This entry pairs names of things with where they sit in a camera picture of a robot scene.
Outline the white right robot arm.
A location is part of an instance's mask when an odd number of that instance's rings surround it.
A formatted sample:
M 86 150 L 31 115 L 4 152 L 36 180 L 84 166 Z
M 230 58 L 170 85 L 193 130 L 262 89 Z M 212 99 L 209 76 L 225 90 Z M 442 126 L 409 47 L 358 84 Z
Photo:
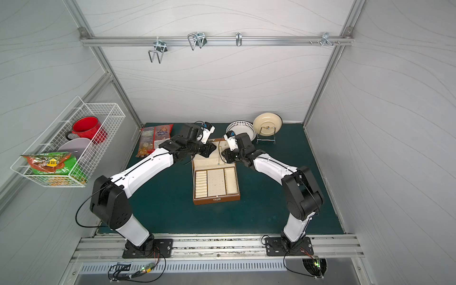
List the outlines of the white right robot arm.
M 230 131 L 224 134 L 224 139 L 228 148 L 221 155 L 226 162 L 241 162 L 281 185 L 289 211 L 281 237 L 286 245 L 300 242 L 310 221 L 321 212 L 324 204 L 324 196 L 310 168 L 289 166 L 256 149 L 247 133 L 236 135 Z

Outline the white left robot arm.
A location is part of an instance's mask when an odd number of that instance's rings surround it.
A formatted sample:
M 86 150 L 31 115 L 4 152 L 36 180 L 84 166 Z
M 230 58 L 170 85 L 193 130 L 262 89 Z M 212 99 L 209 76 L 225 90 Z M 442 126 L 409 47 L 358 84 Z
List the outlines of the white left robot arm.
M 90 211 L 127 240 L 133 249 L 150 255 L 154 235 L 133 215 L 129 199 L 151 178 L 188 156 L 208 158 L 216 146 L 209 142 L 216 127 L 209 123 L 186 123 L 180 133 L 162 142 L 152 154 L 110 178 L 98 177 L 93 185 Z

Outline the brown jewelry box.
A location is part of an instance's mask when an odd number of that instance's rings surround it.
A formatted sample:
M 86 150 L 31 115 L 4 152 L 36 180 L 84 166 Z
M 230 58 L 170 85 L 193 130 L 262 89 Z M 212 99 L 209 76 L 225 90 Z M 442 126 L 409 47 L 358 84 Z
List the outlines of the brown jewelry box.
M 238 174 L 234 163 L 228 164 L 222 151 L 228 150 L 228 143 L 220 138 L 213 141 L 216 146 L 208 158 L 196 155 L 192 160 L 193 203 L 195 205 L 239 201 Z

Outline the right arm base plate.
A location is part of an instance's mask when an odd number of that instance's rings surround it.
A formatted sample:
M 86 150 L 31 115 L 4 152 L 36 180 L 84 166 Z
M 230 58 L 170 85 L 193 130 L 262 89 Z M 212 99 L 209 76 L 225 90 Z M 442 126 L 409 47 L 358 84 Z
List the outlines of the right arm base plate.
M 261 243 L 266 249 L 266 254 L 269 257 L 284 257 L 287 256 L 310 256 L 314 254 L 311 239 L 304 236 L 297 242 L 290 242 L 285 237 L 269 237 L 264 235 L 261 238 Z

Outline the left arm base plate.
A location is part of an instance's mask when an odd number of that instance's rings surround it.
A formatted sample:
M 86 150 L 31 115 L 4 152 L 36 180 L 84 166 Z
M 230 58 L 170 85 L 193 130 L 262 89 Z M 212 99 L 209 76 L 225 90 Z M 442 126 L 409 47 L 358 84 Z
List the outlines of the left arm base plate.
M 125 244 L 122 254 L 123 259 L 158 258 L 164 256 L 170 258 L 173 249 L 173 239 L 147 240 L 137 247 L 130 241 Z

